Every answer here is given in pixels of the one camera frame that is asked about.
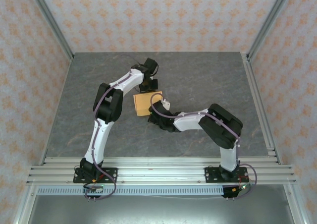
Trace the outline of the grey metal shelf panel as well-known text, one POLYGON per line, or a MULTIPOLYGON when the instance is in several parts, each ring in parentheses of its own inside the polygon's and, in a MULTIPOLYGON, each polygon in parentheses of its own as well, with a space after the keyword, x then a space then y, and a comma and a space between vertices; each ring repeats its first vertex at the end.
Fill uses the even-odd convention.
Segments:
POLYGON ((294 224, 284 198, 38 196, 28 224, 294 224))

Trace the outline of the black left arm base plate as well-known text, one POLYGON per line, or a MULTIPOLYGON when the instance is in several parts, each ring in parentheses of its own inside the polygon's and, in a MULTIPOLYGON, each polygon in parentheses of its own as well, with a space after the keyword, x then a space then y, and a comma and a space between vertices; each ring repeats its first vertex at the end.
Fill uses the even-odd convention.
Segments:
MULTIPOLYGON (((114 181, 117 181, 117 168, 102 168, 103 172, 110 175, 114 181)), ((96 181, 97 183, 112 183, 109 177, 101 173, 99 170, 95 174, 84 171, 83 168, 76 168, 73 177, 73 183, 92 183, 96 181)))

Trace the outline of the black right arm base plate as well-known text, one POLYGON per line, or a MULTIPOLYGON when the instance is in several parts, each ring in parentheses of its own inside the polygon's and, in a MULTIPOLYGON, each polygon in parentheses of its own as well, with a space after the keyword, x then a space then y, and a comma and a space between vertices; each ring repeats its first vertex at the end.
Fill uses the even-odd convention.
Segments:
POLYGON ((205 168, 206 183, 237 183, 249 182, 247 168, 237 167, 234 171, 227 171, 222 167, 205 168))

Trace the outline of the yellow paper box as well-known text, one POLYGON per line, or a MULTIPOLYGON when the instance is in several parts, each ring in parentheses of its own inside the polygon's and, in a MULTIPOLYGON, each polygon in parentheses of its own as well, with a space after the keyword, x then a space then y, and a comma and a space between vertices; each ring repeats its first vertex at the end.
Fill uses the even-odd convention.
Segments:
POLYGON ((151 97, 153 94, 159 93, 162 94, 162 91, 150 92, 150 93, 141 93, 133 95, 134 106, 137 116, 148 116, 150 115, 149 108, 151 107, 151 97))

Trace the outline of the aluminium mounting beam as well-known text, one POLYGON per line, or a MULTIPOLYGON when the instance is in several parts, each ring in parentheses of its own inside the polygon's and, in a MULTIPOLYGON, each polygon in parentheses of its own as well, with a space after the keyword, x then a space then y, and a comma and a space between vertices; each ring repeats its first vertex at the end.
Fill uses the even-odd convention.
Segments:
MULTIPOLYGON (((27 183, 34 185, 71 185, 79 158, 46 158, 42 166, 32 166, 27 183)), ((117 168, 119 185, 203 185, 205 167, 216 167, 212 157, 117 157, 106 158, 104 167, 117 168)), ((249 164, 249 177, 258 184, 288 184, 298 178, 291 165, 279 164, 275 156, 242 157, 249 164)))

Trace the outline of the aluminium frame post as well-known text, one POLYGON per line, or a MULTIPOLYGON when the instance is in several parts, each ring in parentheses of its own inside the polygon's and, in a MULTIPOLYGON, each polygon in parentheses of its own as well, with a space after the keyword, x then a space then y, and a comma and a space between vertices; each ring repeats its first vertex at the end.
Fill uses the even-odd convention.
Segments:
POLYGON ((55 20, 53 13, 49 9, 49 6, 47 5, 46 1, 45 0, 34 0, 34 1, 38 5, 43 17, 45 18, 52 32, 56 36, 66 56, 70 60, 72 60, 74 58, 74 53, 72 52, 70 45, 68 44, 64 34, 62 33, 62 30, 60 29, 57 21, 55 20))
POLYGON ((283 186, 294 224, 311 224, 299 185, 285 184, 283 186))
POLYGON ((277 16, 285 5, 287 0, 276 0, 273 7, 271 8, 268 16, 266 17, 259 33, 257 34, 254 42, 251 45, 249 52, 246 54, 248 61, 255 58, 257 51, 259 50, 261 44, 263 43, 265 37, 267 36, 270 28, 273 26, 277 16))
POLYGON ((13 224, 28 224, 38 192, 37 185, 27 186, 22 195, 13 224))

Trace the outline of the small electronics board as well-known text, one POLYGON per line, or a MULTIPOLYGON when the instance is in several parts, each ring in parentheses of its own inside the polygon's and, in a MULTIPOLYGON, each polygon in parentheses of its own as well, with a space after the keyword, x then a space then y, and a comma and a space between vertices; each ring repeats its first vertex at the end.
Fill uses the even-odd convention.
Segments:
POLYGON ((95 186, 95 184, 96 183, 90 186, 90 183, 86 183, 83 185, 84 196, 89 201, 96 201, 101 198, 101 194, 103 193, 104 188, 102 186, 95 186))
POLYGON ((249 195, 253 190, 252 184, 243 184, 242 186, 238 185, 228 185, 223 186, 223 194, 222 197, 226 200, 236 200, 241 199, 247 195, 249 195))

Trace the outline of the aluminium side rail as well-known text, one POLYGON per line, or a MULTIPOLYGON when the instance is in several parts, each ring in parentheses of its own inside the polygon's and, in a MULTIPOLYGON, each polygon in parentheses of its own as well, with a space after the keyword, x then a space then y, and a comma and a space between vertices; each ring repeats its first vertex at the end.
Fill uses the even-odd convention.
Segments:
POLYGON ((260 91, 256 82, 255 74, 252 69, 252 65, 250 60, 248 59, 246 54, 241 54, 241 58, 243 61, 243 66, 247 75, 248 83, 251 89, 251 93, 253 96, 255 108, 257 111, 257 115, 259 118, 259 122, 261 125, 262 133, 264 136, 265 145, 268 151, 269 156, 275 156, 278 164, 283 164, 280 153, 276 147, 276 143, 269 125, 269 121, 267 119, 263 102, 261 100, 260 91))

